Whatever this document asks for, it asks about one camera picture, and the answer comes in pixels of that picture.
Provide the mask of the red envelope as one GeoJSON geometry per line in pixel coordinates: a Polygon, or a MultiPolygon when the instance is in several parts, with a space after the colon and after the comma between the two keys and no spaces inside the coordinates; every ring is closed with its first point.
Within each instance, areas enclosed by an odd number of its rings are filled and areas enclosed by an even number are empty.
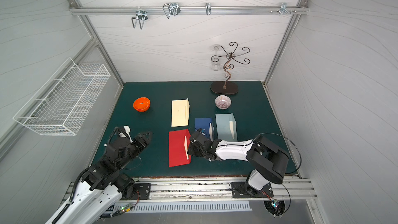
{"type": "Polygon", "coordinates": [[[169,132],[169,167],[190,164],[191,156],[188,154],[190,144],[188,129],[169,132]]]}

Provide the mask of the dark blue envelope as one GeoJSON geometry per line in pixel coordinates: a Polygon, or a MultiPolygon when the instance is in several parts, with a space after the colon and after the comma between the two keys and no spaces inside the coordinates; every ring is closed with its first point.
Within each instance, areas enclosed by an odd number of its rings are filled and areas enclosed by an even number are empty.
{"type": "Polygon", "coordinates": [[[196,118],[195,128],[201,129],[201,132],[211,141],[214,140],[214,124],[212,118],[196,118]]]}

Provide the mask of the light blue envelope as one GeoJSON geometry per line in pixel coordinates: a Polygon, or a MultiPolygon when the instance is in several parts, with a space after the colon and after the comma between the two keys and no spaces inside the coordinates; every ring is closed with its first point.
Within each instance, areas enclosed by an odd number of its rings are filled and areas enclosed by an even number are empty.
{"type": "Polygon", "coordinates": [[[216,114],[216,125],[218,139],[237,142],[236,121],[232,113],[216,114]]]}

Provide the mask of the cream envelope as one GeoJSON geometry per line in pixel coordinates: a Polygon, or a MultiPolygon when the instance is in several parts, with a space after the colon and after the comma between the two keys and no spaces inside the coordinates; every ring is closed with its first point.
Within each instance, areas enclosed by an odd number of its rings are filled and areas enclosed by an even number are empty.
{"type": "Polygon", "coordinates": [[[171,127],[185,127],[189,125],[189,100],[172,101],[171,127]]]}

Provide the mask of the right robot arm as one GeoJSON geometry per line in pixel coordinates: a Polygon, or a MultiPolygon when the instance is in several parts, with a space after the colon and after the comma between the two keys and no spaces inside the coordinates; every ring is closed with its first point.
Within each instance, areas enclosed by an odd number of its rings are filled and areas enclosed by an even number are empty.
{"type": "Polygon", "coordinates": [[[250,163],[254,170],[245,182],[247,192],[259,192],[269,183],[281,185],[284,181],[289,154],[262,133],[252,140],[241,142],[212,141],[198,129],[186,143],[187,154],[194,157],[209,161],[240,160],[250,163]]]}

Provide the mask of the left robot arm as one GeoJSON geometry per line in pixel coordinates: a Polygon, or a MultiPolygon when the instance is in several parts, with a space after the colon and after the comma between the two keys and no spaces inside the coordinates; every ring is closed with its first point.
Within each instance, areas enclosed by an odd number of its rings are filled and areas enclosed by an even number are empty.
{"type": "Polygon", "coordinates": [[[115,128],[100,160],[84,169],[75,180],[69,198],[48,219],[49,224],[93,224],[119,200],[128,203],[109,218],[126,213],[139,200],[149,199],[151,185],[136,183],[123,169],[150,144],[151,132],[130,136],[128,127],[115,128]]]}

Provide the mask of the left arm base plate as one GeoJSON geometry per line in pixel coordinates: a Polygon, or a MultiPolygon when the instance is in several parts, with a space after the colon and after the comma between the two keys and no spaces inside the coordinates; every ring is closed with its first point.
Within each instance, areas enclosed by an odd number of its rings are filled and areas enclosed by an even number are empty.
{"type": "Polygon", "coordinates": [[[138,183],[128,186],[123,200],[148,200],[151,191],[150,183],[138,183]]]}

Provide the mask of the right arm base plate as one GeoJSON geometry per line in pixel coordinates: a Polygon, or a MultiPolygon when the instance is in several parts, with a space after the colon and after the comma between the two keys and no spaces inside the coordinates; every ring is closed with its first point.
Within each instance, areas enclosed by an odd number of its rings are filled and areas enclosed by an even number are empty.
{"type": "Polygon", "coordinates": [[[256,190],[249,186],[247,182],[236,181],[229,184],[229,190],[234,199],[256,199],[273,198],[274,193],[271,184],[266,184],[261,190],[256,190]]]}

